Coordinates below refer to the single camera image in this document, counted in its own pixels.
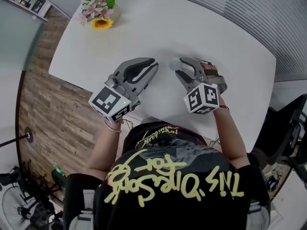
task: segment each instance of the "person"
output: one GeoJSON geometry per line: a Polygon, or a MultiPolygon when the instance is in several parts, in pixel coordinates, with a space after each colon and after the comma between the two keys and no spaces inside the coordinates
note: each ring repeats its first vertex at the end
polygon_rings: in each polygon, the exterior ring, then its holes
{"type": "Polygon", "coordinates": [[[74,229],[86,212],[97,230],[267,228],[270,199],[261,170],[249,163],[220,95],[219,103],[213,114],[222,153],[190,130],[156,121],[133,128],[115,161],[121,122],[106,123],[85,172],[68,176],[64,229],[74,229]],[[253,204],[262,209],[260,223],[250,217],[253,204]]]}

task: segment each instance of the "hand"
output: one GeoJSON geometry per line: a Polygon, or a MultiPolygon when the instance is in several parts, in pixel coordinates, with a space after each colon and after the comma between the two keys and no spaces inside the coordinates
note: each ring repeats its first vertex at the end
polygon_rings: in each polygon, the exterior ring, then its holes
{"type": "MultiPolygon", "coordinates": [[[[217,70],[216,66],[211,66],[205,63],[201,63],[202,68],[204,68],[205,70],[217,70]]],[[[213,75],[209,75],[207,76],[207,79],[212,79],[212,78],[216,78],[216,76],[213,75]]],[[[224,99],[221,97],[220,93],[218,93],[218,98],[219,98],[219,104],[220,105],[226,105],[224,99]]]]}

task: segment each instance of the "office chair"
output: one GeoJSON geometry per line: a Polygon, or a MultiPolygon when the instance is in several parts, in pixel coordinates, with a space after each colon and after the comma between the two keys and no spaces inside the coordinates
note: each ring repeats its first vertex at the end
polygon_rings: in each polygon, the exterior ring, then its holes
{"type": "Polygon", "coordinates": [[[261,169],[276,162],[289,165],[307,189],[307,134],[300,138],[301,131],[307,129],[307,116],[302,112],[306,100],[307,94],[303,94],[280,111],[269,108],[255,147],[248,157],[257,160],[261,169]]]}
{"type": "Polygon", "coordinates": [[[21,180],[21,172],[18,167],[14,167],[11,173],[0,174],[0,185],[7,186],[9,184],[17,183],[21,180]]]}

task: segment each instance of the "green leaf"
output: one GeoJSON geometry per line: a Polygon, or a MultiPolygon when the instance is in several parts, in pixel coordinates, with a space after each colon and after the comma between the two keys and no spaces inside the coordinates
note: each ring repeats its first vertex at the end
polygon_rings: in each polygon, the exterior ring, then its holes
{"type": "Polygon", "coordinates": [[[107,6],[112,9],[115,5],[116,0],[106,0],[107,6]]]}

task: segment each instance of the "yellow text print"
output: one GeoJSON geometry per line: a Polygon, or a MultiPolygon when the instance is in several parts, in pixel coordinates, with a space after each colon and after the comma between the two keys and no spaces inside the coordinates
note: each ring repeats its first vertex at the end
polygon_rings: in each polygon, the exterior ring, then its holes
{"type": "Polygon", "coordinates": [[[145,133],[144,137],[142,140],[140,140],[136,145],[138,146],[141,142],[143,142],[143,145],[141,148],[143,148],[146,144],[149,144],[152,140],[158,138],[158,135],[163,134],[163,133],[169,133],[169,134],[177,134],[178,133],[179,127],[171,127],[171,126],[165,126],[154,133],[152,133],[150,136],[145,137],[148,131],[145,133]]]}
{"type": "MultiPolygon", "coordinates": [[[[202,189],[199,188],[200,180],[197,175],[193,173],[186,174],[181,178],[181,171],[176,171],[176,167],[186,166],[185,162],[173,162],[169,154],[162,158],[155,159],[147,159],[147,164],[138,168],[135,168],[134,171],[139,172],[143,170],[147,171],[156,171],[156,174],[149,174],[139,177],[138,179],[129,179],[129,175],[131,173],[131,168],[129,163],[142,152],[147,151],[147,149],[140,150],[134,153],[124,164],[116,165],[111,172],[108,173],[106,179],[108,180],[108,184],[112,187],[113,191],[105,198],[105,203],[111,202],[115,204],[120,191],[124,191],[125,193],[137,193],[140,188],[146,190],[149,195],[147,197],[143,197],[142,195],[138,195],[138,201],[140,207],[145,206],[145,202],[150,201],[154,198],[154,190],[143,183],[145,180],[152,180],[154,182],[154,187],[160,187],[162,193],[169,193],[171,190],[180,191],[185,198],[196,198],[198,201],[201,201],[201,197],[205,197],[205,193],[202,189]],[[193,188],[188,192],[186,189],[188,180],[194,182],[193,188]]],[[[211,173],[205,178],[205,181],[211,184],[209,192],[212,192],[218,184],[220,184],[220,195],[222,197],[226,196],[226,191],[224,190],[225,185],[230,188],[230,180],[232,177],[232,172],[228,171],[227,176],[225,177],[224,172],[219,172],[219,179],[214,179],[215,175],[217,175],[219,170],[219,166],[216,166],[211,173]]],[[[238,184],[239,184],[239,174],[234,174],[235,180],[233,185],[233,190],[231,192],[232,197],[244,196],[244,192],[238,192],[238,184]]]]}

